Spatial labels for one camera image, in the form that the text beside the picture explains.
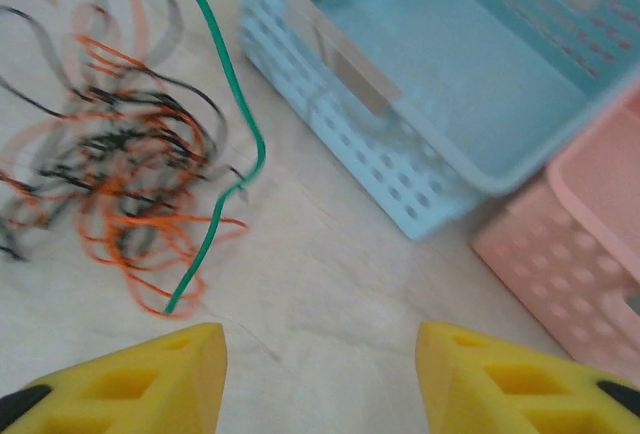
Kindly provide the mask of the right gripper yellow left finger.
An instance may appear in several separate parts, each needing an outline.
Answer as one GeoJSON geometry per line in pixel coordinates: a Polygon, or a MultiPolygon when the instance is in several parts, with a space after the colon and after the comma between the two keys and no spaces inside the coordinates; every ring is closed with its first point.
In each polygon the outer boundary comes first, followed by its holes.
{"type": "Polygon", "coordinates": [[[4,433],[213,433],[227,370],[201,323],[39,379],[1,399],[4,433]]]}

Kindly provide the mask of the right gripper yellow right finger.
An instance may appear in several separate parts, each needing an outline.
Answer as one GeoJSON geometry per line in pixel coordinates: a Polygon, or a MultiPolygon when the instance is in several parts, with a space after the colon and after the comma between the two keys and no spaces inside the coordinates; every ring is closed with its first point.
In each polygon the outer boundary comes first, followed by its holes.
{"type": "Polygon", "coordinates": [[[453,324],[421,324],[417,377],[432,433],[639,430],[633,384],[453,324]]]}

